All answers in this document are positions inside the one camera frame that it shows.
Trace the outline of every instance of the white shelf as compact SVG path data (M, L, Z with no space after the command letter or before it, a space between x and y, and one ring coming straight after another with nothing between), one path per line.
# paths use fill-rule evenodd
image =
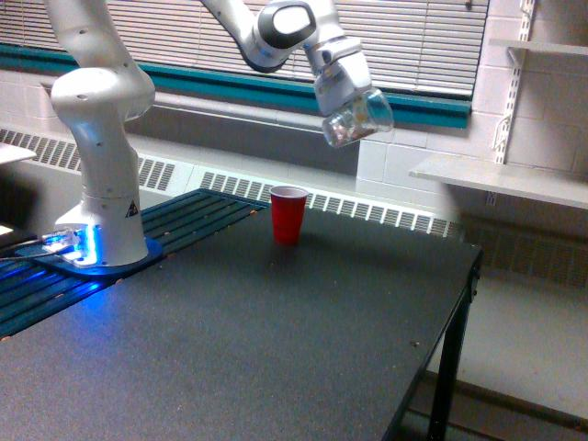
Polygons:
M10 164L17 161L24 161L37 156L34 152L14 145L0 142L0 164Z
M588 209L588 179L578 175L448 155L431 156L410 174L454 186Z
M571 46L569 44L546 43L540 41L519 41L490 39L492 46L504 46L508 49L527 50L542 53L559 53L564 55L578 55L588 57L587 46Z

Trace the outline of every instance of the window blinds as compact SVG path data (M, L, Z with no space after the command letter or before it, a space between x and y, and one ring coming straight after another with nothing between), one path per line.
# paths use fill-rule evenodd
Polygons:
M471 96L489 0L335 0L349 36L363 40L378 87ZM198 0L108 0L133 57L198 69L255 74ZM266 0L245 0L255 12ZM60 49L42 0L0 3L0 42ZM310 81L303 51L273 76Z

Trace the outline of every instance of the teal window trim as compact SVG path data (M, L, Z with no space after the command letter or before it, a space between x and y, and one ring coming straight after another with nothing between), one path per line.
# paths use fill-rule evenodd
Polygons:
M317 112L311 84L254 75L140 63L156 86L202 96ZM78 66L65 52L0 44L0 68L64 74ZM471 102L386 92L396 122L465 129Z

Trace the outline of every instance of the radiator vent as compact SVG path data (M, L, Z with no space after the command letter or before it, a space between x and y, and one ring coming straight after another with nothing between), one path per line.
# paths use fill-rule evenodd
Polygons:
M73 142L55 140L14 130L0 130L0 142L34 152L39 164L80 173L82 163ZM154 159L139 158L139 185L165 192L172 180L175 165Z
M272 185L264 181L265 179L257 181L249 177L206 171L202 175L199 186L241 198L269 202L269 191ZM452 237L459 237L461 231L455 222L439 219L433 213L387 204L374 205L368 199L345 198L335 193L310 193L306 205L310 209L328 211L340 216L374 221L442 237L449 237L450 233L453 234Z
M585 245L492 226L468 228L465 238L483 247L485 266L569 287L588 287L588 247Z
M211 168L206 170L201 181L198 181L200 187L264 202L270 199L272 183L265 179L259 178L257 181L246 175L229 175ZM588 285L588 247L581 247L577 243L558 244L547 236L509 232L499 227L468 228L464 231L461 224L439 218L431 212L379 204L368 199L347 198L313 188L306 205L310 209L329 211L340 216L478 244L484 249L485 267L540 277L574 288L586 288Z

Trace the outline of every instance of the red plastic cup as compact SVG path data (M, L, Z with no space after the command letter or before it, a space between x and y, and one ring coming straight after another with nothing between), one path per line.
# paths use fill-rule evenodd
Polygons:
M282 186L273 187L269 193L272 198L274 239L282 245L297 244L309 192L304 188Z

